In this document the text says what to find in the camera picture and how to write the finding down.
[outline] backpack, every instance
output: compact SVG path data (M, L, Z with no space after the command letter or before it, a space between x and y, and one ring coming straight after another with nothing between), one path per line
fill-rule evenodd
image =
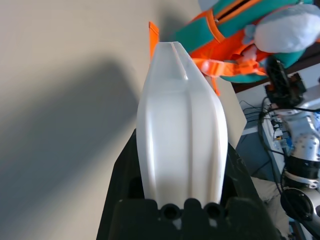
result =
M257 82L267 77L263 66L268 56L274 55L288 68L302 56L304 50L292 53L258 50L256 61L238 65L236 63L242 53L252 45L242 42L245 27L257 24L264 16L280 8L299 3L299 0L220 0L172 34L170 41L181 43L200 70L205 60L212 60L210 65L214 66L210 66L209 70L213 75L218 76L221 73L219 66L225 64L229 74L220 75L224 80L233 83ZM313 1L304 0L303 3L312 4Z

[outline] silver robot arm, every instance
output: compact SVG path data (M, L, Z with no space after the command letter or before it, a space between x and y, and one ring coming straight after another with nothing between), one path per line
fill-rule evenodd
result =
M303 98L298 108L318 109L320 85L305 92ZM320 235L320 134L315 127L314 113L288 109L277 110L277 114L286 125L293 143L283 173L286 199L281 197L281 205L290 217L297 219L298 214L300 220Z

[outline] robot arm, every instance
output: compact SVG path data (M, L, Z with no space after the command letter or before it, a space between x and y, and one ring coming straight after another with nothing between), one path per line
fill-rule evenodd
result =
M281 205L291 218L308 225L320 236L320 134L314 113L305 111L319 109L320 85L307 92L300 76L288 78L275 58L268 60L267 71L271 81L265 87L267 96L279 108L276 113L293 143L281 179L284 186Z

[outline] orange strap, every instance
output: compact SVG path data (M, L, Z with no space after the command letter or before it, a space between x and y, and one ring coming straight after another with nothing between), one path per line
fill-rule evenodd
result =
M212 59L193 58L193 61L203 74L212 78L212 86L218 96L220 93L216 83L217 77L233 77L247 74L266 75L264 68L260 67L259 63L255 60L231 63Z
M159 42L159 28L151 21L149 22L149 41L150 41L150 60L152 60L156 45Z

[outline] orange buckle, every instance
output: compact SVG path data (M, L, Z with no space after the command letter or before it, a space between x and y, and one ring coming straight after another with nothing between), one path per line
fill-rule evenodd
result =
M235 74L247 75L253 74L258 70L259 63L254 60L248 60L242 62L238 65L237 69L235 69Z
M223 61L217 61L208 59L201 65L201 72L210 77L220 77L224 73L225 63Z

